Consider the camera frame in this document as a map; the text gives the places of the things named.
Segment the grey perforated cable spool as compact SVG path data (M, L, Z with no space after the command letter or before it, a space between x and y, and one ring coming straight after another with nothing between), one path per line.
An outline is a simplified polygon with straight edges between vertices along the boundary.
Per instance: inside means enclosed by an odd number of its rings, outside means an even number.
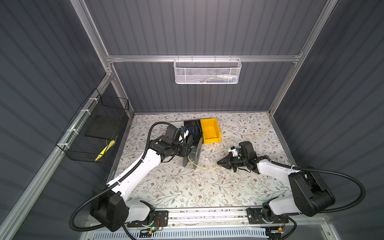
M195 141L193 136L188 136L186 144L187 150L183 157L183 167L185 168L188 163L192 163L194 170L196 170L202 151L203 137L199 137Z

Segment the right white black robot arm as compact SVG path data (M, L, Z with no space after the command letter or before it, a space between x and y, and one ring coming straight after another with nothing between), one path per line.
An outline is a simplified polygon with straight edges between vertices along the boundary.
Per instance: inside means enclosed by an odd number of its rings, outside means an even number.
M275 197L263 203L261 210L248 209L248 216L255 216L267 224L272 224L280 217L282 222L288 221L288 215L303 214L312 217L316 214L341 212L360 204L366 189L357 179L335 171L319 170L312 167L299 168L278 163L269 156L258 156L249 141L241 142L238 148L231 147L226 157L217 164L227 170L236 172L245 170L256 174L272 177L290 185L291 195ZM331 189L322 178L322 174L334 175L355 183L359 189L359 196L349 204L333 208L336 199Z

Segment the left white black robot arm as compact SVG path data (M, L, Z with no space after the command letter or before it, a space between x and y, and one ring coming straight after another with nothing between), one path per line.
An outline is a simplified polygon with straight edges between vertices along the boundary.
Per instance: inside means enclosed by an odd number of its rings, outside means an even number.
M99 185L92 197L77 207L69 219L69 227L76 232L90 232L101 228L107 228L115 232L120 228L126 228L129 222L144 222L150 224L155 217L155 208L146 201L130 202L129 197L134 188L166 158L175 156L185 158L191 150L193 137L190 131L182 126L177 128L171 123L166 132L151 138L152 130L161 122L154 123L148 132L144 152L122 174ZM99 222L99 225L80 227L75 223L76 216L86 206L90 206L90 215Z

